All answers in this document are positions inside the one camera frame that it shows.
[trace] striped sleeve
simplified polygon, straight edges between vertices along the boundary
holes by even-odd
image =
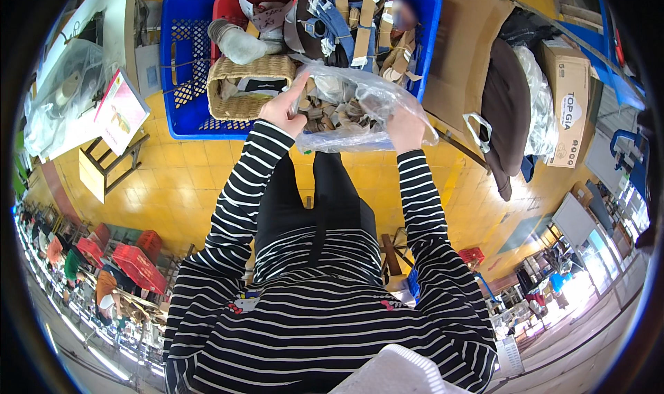
[[[452,249],[445,213],[422,150],[397,157],[408,246],[420,285],[417,309],[450,338],[460,365],[443,378],[466,390],[486,388],[496,350],[486,304],[468,266]]]
[[[163,344],[168,393],[189,387],[196,356],[221,309],[244,286],[242,275],[251,256],[249,244],[256,234],[261,197],[274,167],[294,142],[267,121],[254,123],[217,199],[204,249],[183,261],[170,299]]]

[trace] blue bin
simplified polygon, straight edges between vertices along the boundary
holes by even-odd
[[[442,0],[409,0],[418,14],[420,45],[416,74],[408,91],[422,101],[426,77],[436,42]],[[207,27],[214,0],[163,0],[162,91],[170,135],[182,140],[240,140],[251,131],[251,122],[218,121],[208,110],[206,83],[210,70],[211,42]]]

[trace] cardboard box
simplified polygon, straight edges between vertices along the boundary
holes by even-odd
[[[422,106],[476,153],[463,114],[482,110],[491,45],[513,9],[506,0],[443,0]]]
[[[557,36],[540,43],[537,62],[551,86],[558,121],[558,146],[546,164],[574,168],[588,119],[590,60],[573,41]]]
[[[577,181],[570,192],[577,199],[577,201],[579,201],[579,204],[581,204],[582,207],[588,208],[590,202],[592,201],[593,195],[583,182]]]

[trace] yellow tiled floor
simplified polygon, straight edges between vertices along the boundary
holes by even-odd
[[[523,1],[556,16],[553,0]],[[189,243],[203,246],[216,197],[240,156],[242,142],[176,141],[169,135],[161,93],[147,102],[152,112],[143,129],[150,139],[139,156],[142,166],[108,194],[105,204],[80,182],[77,149],[58,157],[54,164],[82,219],[93,225],[106,222],[153,229],[161,235],[165,250],[183,255]],[[101,155],[104,150],[102,143],[95,151]],[[442,142],[425,147],[425,153],[441,194],[453,246],[457,250],[475,246],[482,249],[487,259],[479,270],[487,281],[510,273],[541,245],[534,242],[496,255],[520,220],[555,211],[577,180],[592,177],[581,162],[574,170],[550,168],[538,162],[533,181],[526,184],[521,175],[513,178],[512,199],[503,202],[493,177],[451,145]],[[290,155],[305,201],[313,195],[313,155],[302,155],[295,149]],[[342,159],[360,196],[375,211],[378,234],[394,234],[404,224],[396,154],[343,153]],[[118,166],[111,180],[128,164],[127,160]],[[49,190],[37,185],[29,191],[28,200],[52,201]]]

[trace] black and white striped shirt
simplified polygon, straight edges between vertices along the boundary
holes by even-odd
[[[294,144],[256,121],[212,215],[205,248],[183,261],[164,343],[168,393],[328,392],[386,344],[436,362],[446,381],[483,390],[496,360],[482,294],[450,246],[440,197],[421,150],[398,157],[408,246],[419,272],[415,309],[380,281],[376,237],[330,229],[307,267],[315,226],[251,256],[266,184]]]

